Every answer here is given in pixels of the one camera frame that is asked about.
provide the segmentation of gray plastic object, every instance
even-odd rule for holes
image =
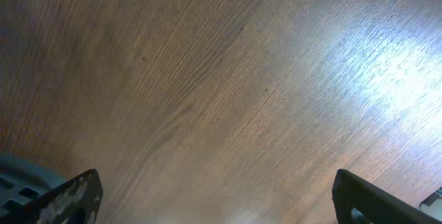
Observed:
[[[0,216],[65,183],[62,176],[0,153]]]

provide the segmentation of wood grain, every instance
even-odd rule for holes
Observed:
[[[0,151],[98,223],[336,223],[346,168],[442,185],[442,0],[0,0]]]

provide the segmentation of wooden table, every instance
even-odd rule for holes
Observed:
[[[0,151],[98,223],[336,223],[346,168],[442,185],[442,0],[0,0]]]

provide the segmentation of wooden surface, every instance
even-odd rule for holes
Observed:
[[[442,185],[442,0],[0,0],[0,151],[98,223],[336,223],[346,168]]]

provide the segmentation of black plastic part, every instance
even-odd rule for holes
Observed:
[[[430,194],[421,204],[427,205],[428,207],[431,206],[437,199],[439,199],[439,195],[436,193]]]
[[[6,153],[0,153],[0,173],[9,177],[19,178],[28,185],[49,191],[66,182],[62,176],[48,169],[34,165],[30,162],[15,158]]]
[[[442,224],[344,169],[336,174],[332,195],[339,224],[354,223],[354,208],[374,224]]]
[[[98,172],[90,169],[2,216],[2,224],[95,223],[103,198]]]

